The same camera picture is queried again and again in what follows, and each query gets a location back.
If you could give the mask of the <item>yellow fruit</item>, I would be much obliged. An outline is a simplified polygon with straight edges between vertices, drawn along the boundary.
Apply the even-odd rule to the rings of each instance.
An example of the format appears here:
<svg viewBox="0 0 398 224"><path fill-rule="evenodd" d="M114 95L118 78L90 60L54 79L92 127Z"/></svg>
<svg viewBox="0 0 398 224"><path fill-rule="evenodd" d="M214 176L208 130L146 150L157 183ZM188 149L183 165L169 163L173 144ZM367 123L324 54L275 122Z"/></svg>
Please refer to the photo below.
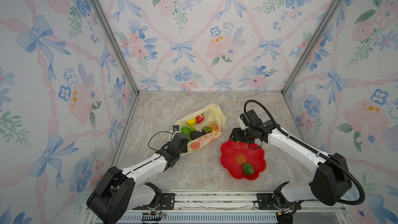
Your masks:
<svg viewBox="0 0 398 224"><path fill-rule="evenodd" d="M187 126L189 126L189 127L194 127L196 125L196 123L197 123L197 119L196 118L193 118L193 119L188 120L186 122Z"/></svg>

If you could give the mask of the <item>dark green avocado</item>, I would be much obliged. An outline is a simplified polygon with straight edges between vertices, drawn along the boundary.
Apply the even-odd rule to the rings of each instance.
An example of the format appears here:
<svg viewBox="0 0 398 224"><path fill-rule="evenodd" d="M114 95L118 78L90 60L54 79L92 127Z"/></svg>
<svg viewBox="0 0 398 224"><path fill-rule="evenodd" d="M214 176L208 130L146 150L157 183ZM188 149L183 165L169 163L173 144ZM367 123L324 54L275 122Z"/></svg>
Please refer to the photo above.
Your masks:
<svg viewBox="0 0 398 224"><path fill-rule="evenodd" d="M255 173L255 169L254 169L253 165L250 163L242 164L241 168L242 168L242 172L245 175L253 175Z"/></svg>

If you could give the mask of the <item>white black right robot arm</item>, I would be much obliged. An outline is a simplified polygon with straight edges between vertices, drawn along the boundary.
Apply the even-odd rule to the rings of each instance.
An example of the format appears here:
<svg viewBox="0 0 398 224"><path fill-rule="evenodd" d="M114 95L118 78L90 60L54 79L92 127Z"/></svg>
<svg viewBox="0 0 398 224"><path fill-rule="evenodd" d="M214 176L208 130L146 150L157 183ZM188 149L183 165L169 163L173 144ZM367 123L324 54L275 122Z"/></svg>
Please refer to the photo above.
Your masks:
<svg viewBox="0 0 398 224"><path fill-rule="evenodd" d="M330 155L307 145L278 123L262 121L253 110L241 114L239 123L241 127L234 128L230 135L233 142L251 146L259 140L271 144L300 162L312 175L310 180L279 185L273 192L277 208L299 201L317 200L328 206L343 202L342 197L352 187L352 180L345 173L348 167L343 156Z"/></svg>

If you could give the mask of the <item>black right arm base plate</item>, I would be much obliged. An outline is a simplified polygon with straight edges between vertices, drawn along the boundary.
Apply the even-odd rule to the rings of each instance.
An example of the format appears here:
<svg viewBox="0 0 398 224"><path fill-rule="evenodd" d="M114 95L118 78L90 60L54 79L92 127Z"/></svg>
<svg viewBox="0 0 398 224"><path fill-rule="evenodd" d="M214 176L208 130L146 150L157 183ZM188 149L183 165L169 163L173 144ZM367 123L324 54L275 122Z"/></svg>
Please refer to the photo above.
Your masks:
<svg viewBox="0 0 398 224"><path fill-rule="evenodd" d="M297 202L288 202L285 198L274 193L256 194L254 207L259 210L293 210Z"/></svg>

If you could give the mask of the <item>purple mangosteen green calyx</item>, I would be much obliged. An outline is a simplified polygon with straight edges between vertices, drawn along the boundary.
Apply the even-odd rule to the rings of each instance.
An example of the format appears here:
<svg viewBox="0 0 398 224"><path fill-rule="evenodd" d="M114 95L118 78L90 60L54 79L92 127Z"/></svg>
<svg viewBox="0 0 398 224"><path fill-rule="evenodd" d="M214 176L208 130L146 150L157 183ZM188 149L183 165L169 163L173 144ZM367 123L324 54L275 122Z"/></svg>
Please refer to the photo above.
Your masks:
<svg viewBox="0 0 398 224"><path fill-rule="evenodd" d="M204 135L207 135L207 134L209 134L209 133L212 133L214 130L213 130L213 128L209 125L209 126L205 126L203 129L202 129L202 133L204 134Z"/></svg>

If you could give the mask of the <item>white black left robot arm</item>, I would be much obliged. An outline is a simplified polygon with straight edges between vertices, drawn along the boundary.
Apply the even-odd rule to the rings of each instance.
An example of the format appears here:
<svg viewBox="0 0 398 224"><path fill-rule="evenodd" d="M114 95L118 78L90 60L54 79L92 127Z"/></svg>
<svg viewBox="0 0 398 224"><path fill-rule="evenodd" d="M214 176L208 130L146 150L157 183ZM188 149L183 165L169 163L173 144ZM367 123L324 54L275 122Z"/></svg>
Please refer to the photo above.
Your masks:
<svg viewBox="0 0 398 224"><path fill-rule="evenodd" d="M115 224L127 210L137 207L159 209L162 191L149 178L173 167L186 153L189 138L181 133L148 159L134 166L106 171L87 200L87 207L105 224Z"/></svg>

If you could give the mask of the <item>pale yellow plastic bag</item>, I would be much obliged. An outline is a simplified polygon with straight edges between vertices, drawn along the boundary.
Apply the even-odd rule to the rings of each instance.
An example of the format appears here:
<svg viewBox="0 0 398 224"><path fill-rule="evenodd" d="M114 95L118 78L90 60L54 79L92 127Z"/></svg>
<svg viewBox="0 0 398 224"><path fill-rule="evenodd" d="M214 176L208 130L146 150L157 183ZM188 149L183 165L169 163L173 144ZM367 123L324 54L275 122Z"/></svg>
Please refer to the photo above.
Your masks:
<svg viewBox="0 0 398 224"><path fill-rule="evenodd" d="M194 126L196 131L202 132L202 129L205 126L209 126L209 125L213 128L214 131L212 133L204 135L196 140L191 140L189 138L189 142L187 143L187 148L188 148L187 153L196 151L196 150L212 143L219 137L221 137L221 135L223 134L223 131L224 131L224 126L226 125L226 122L227 122L227 117L221 111L221 108L218 105L211 103L211 104L205 106L203 109L200 109L192 114L188 114L185 117L177 120L174 123L174 125L172 126L171 134L174 135L174 134L180 132L181 127L187 126L186 122L188 120L196 118L200 114L203 114L205 116L205 119L202 123L196 124Z"/></svg>

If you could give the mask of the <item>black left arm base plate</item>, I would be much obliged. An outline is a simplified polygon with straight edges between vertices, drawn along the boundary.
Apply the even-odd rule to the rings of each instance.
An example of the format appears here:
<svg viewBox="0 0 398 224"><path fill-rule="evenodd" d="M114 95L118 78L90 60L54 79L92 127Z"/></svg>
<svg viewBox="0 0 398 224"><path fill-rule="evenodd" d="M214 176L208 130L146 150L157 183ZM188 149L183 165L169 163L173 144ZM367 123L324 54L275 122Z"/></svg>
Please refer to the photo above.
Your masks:
<svg viewBox="0 0 398 224"><path fill-rule="evenodd" d="M175 206L175 197L174 193L161 193L158 197L155 197L153 202L149 205L141 205L133 210L173 210Z"/></svg>

